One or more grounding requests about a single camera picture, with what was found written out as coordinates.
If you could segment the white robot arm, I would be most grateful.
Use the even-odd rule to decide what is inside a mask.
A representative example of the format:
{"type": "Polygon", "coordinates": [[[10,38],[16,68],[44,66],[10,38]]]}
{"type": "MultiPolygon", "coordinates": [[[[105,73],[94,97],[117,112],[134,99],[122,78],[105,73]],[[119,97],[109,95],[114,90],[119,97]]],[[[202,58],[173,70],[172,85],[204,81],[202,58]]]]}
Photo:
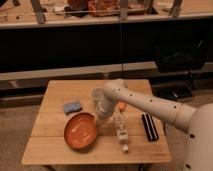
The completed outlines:
{"type": "Polygon", "coordinates": [[[106,82],[101,90],[103,97],[96,105],[99,118],[112,115],[118,102],[151,114],[188,135],[183,171],[213,171],[213,103],[191,107],[132,91],[123,79],[106,82]]]}

